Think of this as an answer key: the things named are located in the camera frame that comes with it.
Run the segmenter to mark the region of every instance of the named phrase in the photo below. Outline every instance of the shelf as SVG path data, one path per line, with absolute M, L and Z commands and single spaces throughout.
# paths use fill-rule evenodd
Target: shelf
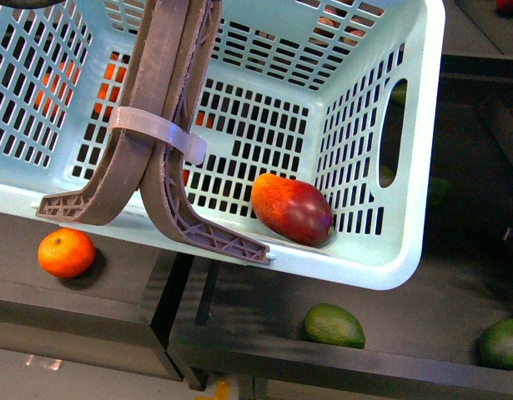
M 91 235 L 93 265 L 62 280 L 37 261 L 56 228 L 0 213 L 0 348 L 179 380 L 164 349 L 191 257 Z
M 496 96 L 513 117 L 511 68 L 444 57 L 431 176 L 451 190 L 428 207 L 420 265 L 402 286 L 377 292 L 196 259 L 167 348 L 191 384 L 210 370 L 392 398 L 513 399 L 513 372 L 475 358 L 483 330 L 513 315 L 501 240 L 513 227 L 513 168 L 476 109 Z M 304 315 L 321 302 L 360 320 L 365 349 L 304 340 Z

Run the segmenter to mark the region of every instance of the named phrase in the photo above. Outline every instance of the tangerine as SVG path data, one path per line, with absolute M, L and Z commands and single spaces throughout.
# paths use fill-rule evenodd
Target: tangerine
M 84 232 L 70 227 L 47 235 L 39 244 L 39 265 L 57 278 L 75 278 L 95 259 L 95 246 Z
M 61 62 L 59 64 L 59 69 L 61 72 L 63 72 L 63 70 L 65 69 L 65 62 Z M 67 78 L 71 79 L 73 70 L 74 70 L 74 62 L 71 61 L 67 66 L 67 71 L 65 71 L 65 76 Z M 43 77 L 43 86 L 48 87 L 48 81 L 50 80 L 51 75 L 52 75 L 51 72 L 45 73 L 45 76 Z M 53 85 L 50 88 L 50 93 L 56 94 L 56 91 L 58 90 L 59 79 L 60 79 L 59 74 L 56 74 L 54 76 Z M 76 84 L 77 81 L 78 81 L 78 70 L 74 73 L 74 76 L 72 78 L 73 84 Z M 58 93 L 59 100 L 63 101 L 63 96 L 64 96 L 66 90 L 67 90 L 67 84 L 65 82 L 63 82 L 62 86 L 59 89 L 59 93 Z M 68 106 L 69 103 L 71 102 L 71 94 L 72 94 L 72 90 L 69 90 L 67 93 L 67 96 L 65 98 L 65 101 L 64 101 L 64 104 L 66 106 Z M 38 95 L 36 96 L 35 102 L 34 102 L 36 109 L 39 109 L 39 106 L 41 105 L 41 102 L 43 101 L 44 97 L 45 97 L 45 92 L 43 90 L 39 91 Z M 47 98 L 47 101 L 45 102 L 45 106 L 43 107 L 43 115 L 44 116 L 47 116 L 48 109 L 50 108 L 51 104 L 52 104 L 52 99 L 49 97 L 49 98 Z M 57 112 L 57 110 L 58 110 L 58 106 L 56 106 L 53 109 L 53 115 Z

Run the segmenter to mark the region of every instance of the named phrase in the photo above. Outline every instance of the light blue plastic basket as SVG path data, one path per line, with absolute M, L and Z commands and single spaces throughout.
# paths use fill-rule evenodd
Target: light blue plastic basket
M 268 244 L 267 268 L 373 289 L 405 282 L 420 260 L 442 1 L 224 0 L 223 9 L 199 103 L 204 123 L 192 127 L 208 142 L 204 163 L 187 166 L 195 210 Z M 35 218 L 44 194 L 91 177 L 108 139 L 100 116 L 118 101 L 97 93 L 123 85 L 117 71 L 142 11 L 137 0 L 0 7 L 0 212 Z M 382 187 L 386 109 L 402 79 L 398 167 Z M 323 247 L 288 242 L 255 218 L 249 195 L 262 172 L 313 183 L 326 196 L 335 232 Z M 138 192 L 109 225 L 80 228 L 237 262 L 165 238 Z

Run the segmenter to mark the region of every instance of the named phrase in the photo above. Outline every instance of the basket slot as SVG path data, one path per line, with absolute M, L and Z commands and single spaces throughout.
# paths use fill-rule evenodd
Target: basket slot
M 226 218 L 255 218 L 249 202 L 252 182 L 265 172 L 298 176 L 308 118 L 302 104 L 208 78 L 196 125 L 203 130 L 200 135 L 210 137 L 210 148 L 202 165 L 186 165 L 189 201 L 230 214 Z M 214 152 L 219 139 L 222 157 Z
M 338 234 L 380 235 L 383 232 L 384 200 L 380 189 L 378 163 L 388 163 L 393 172 L 398 160 L 402 119 L 385 122 L 387 87 L 403 62 L 405 44 L 368 69 L 351 88 L 331 102 L 326 110 L 315 186 L 334 210 Z M 398 132 L 398 137 L 390 134 Z
M 297 3 L 301 7 L 320 8 L 305 41 L 294 41 L 268 29 L 224 19 L 212 58 L 317 92 L 383 13 L 382 9 L 365 2 L 354 5 L 344 0 L 336 5 L 305 0 Z

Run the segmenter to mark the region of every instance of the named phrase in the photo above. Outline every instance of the white strap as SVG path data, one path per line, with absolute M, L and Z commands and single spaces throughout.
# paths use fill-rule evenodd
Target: white strap
M 192 164 L 199 165 L 204 161 L 206 142 L 203 139 L 150 112 L 133 107 L 116 107 L 108 122 L 108 129 L 113 128 L 132 129 L 169 143 Z

